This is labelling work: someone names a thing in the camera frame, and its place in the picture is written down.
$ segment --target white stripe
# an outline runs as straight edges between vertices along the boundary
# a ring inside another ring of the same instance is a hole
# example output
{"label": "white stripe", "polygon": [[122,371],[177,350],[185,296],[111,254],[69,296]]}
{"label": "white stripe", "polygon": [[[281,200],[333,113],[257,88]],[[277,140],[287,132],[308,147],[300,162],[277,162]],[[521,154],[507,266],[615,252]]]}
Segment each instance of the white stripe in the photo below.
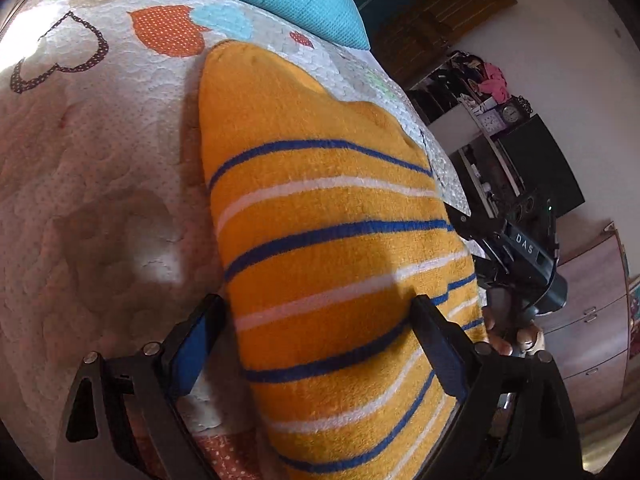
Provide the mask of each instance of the white stripe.
{"label": "white stripe", "polygon": [[288,182],[279,186],[258,189],[242,195],[238,200],[231,203],[218,218],[216,223],[216,236],[222,232],[225,224],[236,214],[247,207],[263,202],[270,198],[281,196],[289,196],[304,191],[312,191],[316,189],[332,189],[334,187],[363,187],[366,189],[385,189],[393,191],[405,196],[422,196],[436,198],[437,194],[431,189],[423,189],[420,187],[399,186],[385,180],[377,180],[375,178],[361,178],[358,176],[333,176],[316,178],[315,180],[299,180],[296,182]]}
{"label": "white stripe", "polygon": [[477,302],[478,302],[477,297],[471,298],[470,300],[463,301],[456,308],[452,309],[452,311],[447,314],[447,318],[451,320],[451,318],[454,317],[456,314],[458,314],[460,311],[465,310],[468,306],[476,304]]}
{"label": "white stripe", "polygon": [[292,420],[288,422],[274,422],[267,420],[265,422],[271,426],[274,430],[282,431],[284,433],[317,433],[318,431],[333,430],[335,428],[341,428],[347,424],[353,424],[366,416],[375,413],[382,406],[388,403],[392,397],[398,392],[402,382],[406,379],[409,371],[417,363],[418,359],[424,355],[422,347],[418,348],[409,357],[409,360],[404,364],[402,370],[398,374],[396,380],[391,386],[377,399],[368,402],[364,406],[351,410],[350,412],[343,412],[340,415],[328,416],[327,418],[318,418],[316,420]]}
{"label": "white stripe", "polygon": [[382,276],[374,276],[368,280],[362,282],[350,283],[349,285],[340,286],[332,290],[320,292],[300,300],[289,301],[289,303],[283,303],[261,312],[255,312],[254,314],[248,314],[247,316],[241,316],[236,319],[236,330],[243,332],[256,328],[267,323],[272,323],[281,319],[285,319],[290,316],[298,316],[300,314],[306,314],[307,312],[313,312],[334,303],[341,303],[343,301],[354,300],[366,294],[373,294],[380,290],[385,290],[393,284],[402,282],[411,276],[426,272],[427,270],[438,269],[444,267],[449,262],[465,258],[467,251],[460,251],[453,254],[447,254],[433,260],[425,260],[419,264],[413,264],[410,266],[402,267],[390,274],[383,274]]}
{"label": "white stripe", "polygon": [[446,400],[447,400],[447,396],[443,395],[442,399],[440,400],[440,403],[438,404],[438,407],[436,408],[436,411],[433,413],[433,416],[430,418],[427,425],[424,427],[422,432],[420,432],[420,435],[418,435],[418,438],[415,439],[415,442],[412,444],[412,446],[407,450],[404,456],[400,459],[400,462],[396,464],[396,467],[393,468],[391,473],[389,473],[386,476],[385,480],[393,480],[393,478],[398,476],[398,473],[402,471],[402,468],[406,465],[406,463],[409,462],[409,459],[411,458],[411,456],[415,453],[415,451],[418,449],[418,447],[420,446],[424,438],[431,431],[431,428],[435,424],[436,419],[438,418],[438,416],[440,415],[440,412],[444,408],[444,403]]}

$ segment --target yellow striped towel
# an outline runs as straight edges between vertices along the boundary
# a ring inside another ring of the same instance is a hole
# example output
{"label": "yellow striped towel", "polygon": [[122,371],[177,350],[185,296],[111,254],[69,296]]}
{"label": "yellow striped towel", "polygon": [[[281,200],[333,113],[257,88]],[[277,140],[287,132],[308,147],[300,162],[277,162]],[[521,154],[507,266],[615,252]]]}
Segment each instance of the yellow striped towel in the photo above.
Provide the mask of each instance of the yellow striped towel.
{"label": "yellow striped towel", "polygon": [[290,478],[411,479],[455,406],[411,298],[486,336],[426,156],[378,106],[232,41],[207,57],[200,127],[242,365]]}

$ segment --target drawer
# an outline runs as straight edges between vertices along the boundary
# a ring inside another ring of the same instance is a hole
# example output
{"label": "drawer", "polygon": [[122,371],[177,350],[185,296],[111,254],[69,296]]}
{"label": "drawer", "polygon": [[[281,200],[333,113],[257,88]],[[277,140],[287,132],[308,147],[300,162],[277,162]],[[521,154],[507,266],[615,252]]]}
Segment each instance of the drawer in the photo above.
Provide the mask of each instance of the drawer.
{"label": "drawer", "polygon": [[584,420],[620,401],[625,382],[626,350],[608,361],[564,380],[575,418]]}
{"label": "drawer", "polygon": [[625,351],[628,330],[625,296],[594,314],[545,334],[545,347],[566,378]]}
{"label": "drawer", "polygon": [[559,266],[558,273],[567,280],[569,291],[564,308],[536,318],[536,325],[545,334],[626,295],[625,269],[615,236]]}

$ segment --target white wall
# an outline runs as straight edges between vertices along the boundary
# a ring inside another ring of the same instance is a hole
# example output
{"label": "white wall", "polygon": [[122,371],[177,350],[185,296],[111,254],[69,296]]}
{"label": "white wall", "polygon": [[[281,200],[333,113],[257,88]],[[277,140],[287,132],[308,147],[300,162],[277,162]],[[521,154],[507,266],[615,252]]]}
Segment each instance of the white wall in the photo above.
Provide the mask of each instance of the white wall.
{"label": "white wall", "polygon": [[571,251],[616,222],[640,273],[640,52],[606,0],[518,0],[456,45],[499,66],[574,171],[586,203],[558,221]]}

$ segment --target metal screw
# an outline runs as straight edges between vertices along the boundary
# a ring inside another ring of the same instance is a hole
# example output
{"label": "metal screw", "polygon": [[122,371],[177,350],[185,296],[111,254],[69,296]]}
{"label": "metal screw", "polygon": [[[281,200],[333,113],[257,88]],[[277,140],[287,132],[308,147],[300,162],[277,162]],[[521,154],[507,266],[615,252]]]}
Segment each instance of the metal screw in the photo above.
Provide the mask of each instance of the metal screw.
{"label": "metal screw", "polygon": [[478,355],[489,355],[493,351],[491,345],[489,343],[485,343],[484,341],[480,341],[474,345],[474,350]]}
{"label": "metal screw", "polygon": [[543,363],[550,363],[554,360],[554,357],[546,350],[538,350],[536,352],[536,357]]}
{"label": "metal screw", "polygon": [[98,352],[89,352],[87,355],[84,356],[84,364],[90,365],[91,363],[93,363],[96,359],[98,358]]}
{"label": "metal screw", "polygon": [[156,355],[160,351],[160,343],[155,341],[147,343],[142,349],[145,355]]}

